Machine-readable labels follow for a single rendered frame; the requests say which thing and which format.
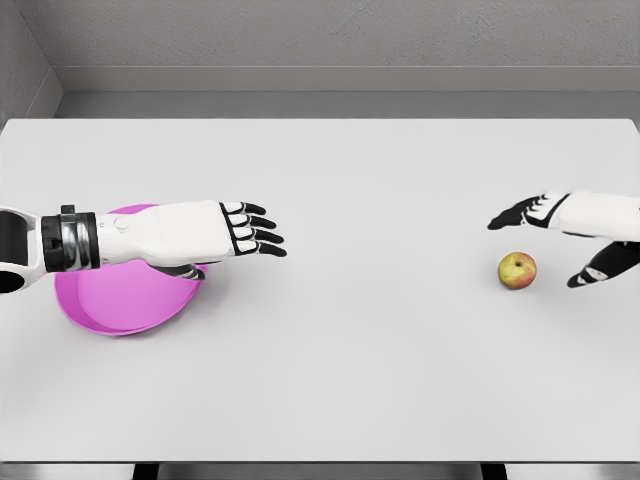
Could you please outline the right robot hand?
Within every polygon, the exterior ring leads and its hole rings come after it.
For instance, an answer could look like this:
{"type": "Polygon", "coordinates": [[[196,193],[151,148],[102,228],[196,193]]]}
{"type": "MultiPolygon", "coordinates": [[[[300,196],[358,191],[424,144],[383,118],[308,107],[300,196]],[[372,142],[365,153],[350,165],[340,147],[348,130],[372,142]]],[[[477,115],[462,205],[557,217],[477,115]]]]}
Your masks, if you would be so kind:
{"type": "Polygon", "coordinates": [[[640,266],[640,197],[585,191],[543,193],[502,211],[488,228],[520,225],[610,242],[568,279],[569,288],[607,281],[640,266]]]}

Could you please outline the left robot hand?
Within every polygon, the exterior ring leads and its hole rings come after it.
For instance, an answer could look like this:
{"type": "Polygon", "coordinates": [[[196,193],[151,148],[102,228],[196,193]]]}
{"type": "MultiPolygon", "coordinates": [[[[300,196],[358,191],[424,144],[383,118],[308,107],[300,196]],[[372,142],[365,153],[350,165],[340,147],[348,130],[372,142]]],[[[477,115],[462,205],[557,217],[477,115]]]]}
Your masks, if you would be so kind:
{"type": "Polygon", "coordinates": [[[142,259],[167,275],[202,280],[198,267],[231,257],[283,258],[284,238],[266,209],[249,202],[204,200],[150,207],[143,211],[142,259]]]}

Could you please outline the yellow-red apple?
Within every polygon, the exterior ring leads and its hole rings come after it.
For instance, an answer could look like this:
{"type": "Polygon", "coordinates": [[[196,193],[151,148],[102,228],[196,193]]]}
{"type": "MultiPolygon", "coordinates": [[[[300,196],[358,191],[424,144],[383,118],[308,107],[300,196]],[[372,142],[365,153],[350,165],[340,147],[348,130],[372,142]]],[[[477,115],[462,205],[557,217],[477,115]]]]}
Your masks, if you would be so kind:
{"type": "Polygon", "coordinates": [[[534,282],[537,276],[537,264],[532,256],[524,252],[511,252],[499,262],[497,273],[505,287],[519,290],[534,282]]]}

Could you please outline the pink plate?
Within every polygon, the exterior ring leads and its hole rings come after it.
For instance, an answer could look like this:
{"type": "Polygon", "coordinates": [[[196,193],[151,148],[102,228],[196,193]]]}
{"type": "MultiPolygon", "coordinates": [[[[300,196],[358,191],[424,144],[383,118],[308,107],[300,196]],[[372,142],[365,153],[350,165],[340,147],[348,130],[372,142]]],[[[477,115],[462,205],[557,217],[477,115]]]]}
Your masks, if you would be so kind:
{"type": "Polygon", "coordinates": [[[161,325],[180,313],[200,286],[197,280],[171,277],[143,261],[54,275],[56,299],[65,316],[84,330],[106,336],[161,325]]]}

